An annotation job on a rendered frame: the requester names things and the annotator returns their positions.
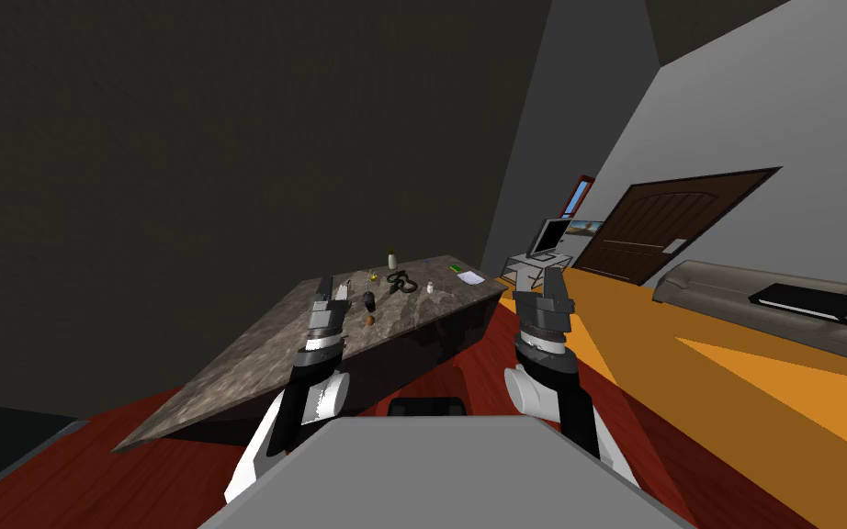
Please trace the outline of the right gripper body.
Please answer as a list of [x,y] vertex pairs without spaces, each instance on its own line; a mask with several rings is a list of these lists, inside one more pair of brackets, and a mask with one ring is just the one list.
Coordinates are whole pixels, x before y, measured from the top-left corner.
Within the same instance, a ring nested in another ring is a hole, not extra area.
[[571,331],[574,301],[566,289],[557,293],[515,291],[513,298],[520,330],[534,335],[566,334]]

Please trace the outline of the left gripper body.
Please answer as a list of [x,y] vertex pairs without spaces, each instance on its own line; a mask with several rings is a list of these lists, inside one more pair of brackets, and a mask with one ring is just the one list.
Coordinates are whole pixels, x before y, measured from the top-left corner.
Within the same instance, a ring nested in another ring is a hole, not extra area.
[[344,317],[351,307],[348,299],[321,299],[312,301],[307,325],[308,340],[341,339]]

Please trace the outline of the white desk with monitor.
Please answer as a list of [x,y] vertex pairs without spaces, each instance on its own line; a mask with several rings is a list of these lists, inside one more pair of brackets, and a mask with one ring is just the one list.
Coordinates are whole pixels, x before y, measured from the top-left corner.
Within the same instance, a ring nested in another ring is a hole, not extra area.
[[515,290],[532,290],[543,285],[545,271],[549,267],[566,267],[571,257],[557,253],[571,219],[546,219],[536,236],[529,243],[526,253],[506,260],[501,280],[510,283]]

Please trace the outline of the grey marble table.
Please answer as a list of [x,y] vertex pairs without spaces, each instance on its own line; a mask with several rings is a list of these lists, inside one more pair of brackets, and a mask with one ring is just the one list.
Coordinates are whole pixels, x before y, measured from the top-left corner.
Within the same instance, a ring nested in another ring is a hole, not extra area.
[[[490,276],[467,285],[450,266],[451,255],[401,264],[417,283],[412,293],[391,292],[388,269],[378,282],[367,271],[337,275],[349,282],[351,307],[344,318],[341,370],[350,376],[343,412],[356,415],[412,383],[483,338],[505,290]],[[428,293],[428,282],[435,291]],[[283,297],[198,375],[117,446],[118,452],[175,438],[228,445],[248,444],[275,395],[288,382],[293,357],[307,341],[311,304],[319,285],[308,279]],[[369,312],[362,301],[376,298]],[[367,325],[367,316],[376,318]]]

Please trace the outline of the red framed window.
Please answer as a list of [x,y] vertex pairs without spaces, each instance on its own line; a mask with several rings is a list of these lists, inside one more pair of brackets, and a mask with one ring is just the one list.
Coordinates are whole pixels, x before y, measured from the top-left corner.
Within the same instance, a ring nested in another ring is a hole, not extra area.
[[592,187],[594,182],[595,180],[588,175],[582,175],[580,177],[577,185],[572,191],[570,199],[568,200],[567,204],[563,209],[563,212],[561,214],[562,219],[570,219],[576,215],[578,209],[580,209],[583,200],[590,191],[590,188]]

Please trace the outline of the dark brown door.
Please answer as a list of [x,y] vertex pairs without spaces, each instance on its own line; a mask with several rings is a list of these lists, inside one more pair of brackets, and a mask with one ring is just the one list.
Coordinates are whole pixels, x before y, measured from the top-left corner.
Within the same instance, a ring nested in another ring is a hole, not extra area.
[[779,169],[632,185],[573,267],[644,286]]

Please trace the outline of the grey sofa with black laptop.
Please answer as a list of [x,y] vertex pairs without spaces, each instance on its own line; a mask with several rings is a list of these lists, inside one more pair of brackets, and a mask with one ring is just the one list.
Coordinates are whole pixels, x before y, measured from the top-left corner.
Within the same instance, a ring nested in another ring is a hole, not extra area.
[[847,283],[684,261],[652,298],[847,357]]

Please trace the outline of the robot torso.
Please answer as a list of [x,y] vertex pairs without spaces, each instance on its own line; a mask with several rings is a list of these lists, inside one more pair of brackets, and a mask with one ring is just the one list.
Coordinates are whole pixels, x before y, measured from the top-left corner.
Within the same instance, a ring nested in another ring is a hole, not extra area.
[[690,529],[548,424],[325,422],[199,529]]

